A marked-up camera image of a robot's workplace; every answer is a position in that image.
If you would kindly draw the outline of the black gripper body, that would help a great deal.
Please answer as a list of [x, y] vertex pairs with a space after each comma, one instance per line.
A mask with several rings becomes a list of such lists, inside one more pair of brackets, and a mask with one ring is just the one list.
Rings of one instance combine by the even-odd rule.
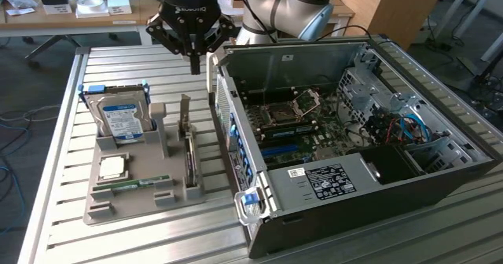
[[183, 40], [205, 35], [222, 15], [218, 0], [162, 0], [159, 15]]

